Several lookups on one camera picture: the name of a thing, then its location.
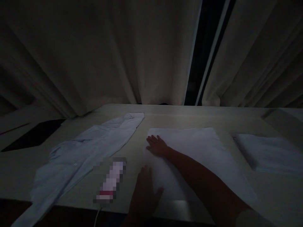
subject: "cable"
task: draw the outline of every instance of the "cable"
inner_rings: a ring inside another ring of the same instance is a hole
[[[97,212],[96,219],[95,219],[95,223],[94,223],[94,227],[96,227],[97,218],[98,218],[98,214],[99,214],[100,210],[102,210],[102,207],[101,207],[101,208],[98,210],[98,212]]]

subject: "folded towel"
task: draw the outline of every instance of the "folded towel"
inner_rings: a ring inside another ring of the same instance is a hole
[[[238,134],[234,140],[253,170],[303,175],[303,154],[286,139]]]

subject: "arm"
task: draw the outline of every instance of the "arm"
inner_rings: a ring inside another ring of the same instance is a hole
[[[146,139],[147,149],[154,155],[170,161],[184,177],[188,185],[203,202],[214,222],[218,226],[235,226],[238,215],[251,209],[224,182],[194,159],[168,147],[157,136]]]

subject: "table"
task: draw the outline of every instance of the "table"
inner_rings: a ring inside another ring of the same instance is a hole
[[[113,157],[126,157],[127,168],[117,199],[109,207],[104,208],[104,211],[128,212],[137,175],[144,165],[142,151],[149,128],[212,127],[258,195],[257,201],[248,202],[248,204],[276,226],[301,226],[303,224],[303,177],[254,172],[232,139],[234,133],[250,133],[267,137],[281,136],[261,118],[267,111],[266,108],[107,104],[84,117],[66,120],[38,147],[0,153],[0,172],[2,173],[0,197],[29,201],[29,191],[33,185],[35,171],[48,161],[52,147],[76,137],[93,125],[123,116],[128,112],[144,112],[145,119],[129,142],[113,155]],[[8,138],[17,139],[20,133],[9,132],[8,135],[0,137],[0,148],[10,143]],[[94,204],[92,200],[106,168],[107,166],[103,165],[90,172],[59,200],[58,205],[99,209],[98,204]],[[154,216],[213,224],[201,202],[160,201]]]

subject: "forearm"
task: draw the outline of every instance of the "forearm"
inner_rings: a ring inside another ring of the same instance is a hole
[[[234,226],[240,212],[250,209],[209,169],[192,158],[168,148],[165,158],[181,173],[218,226]]]

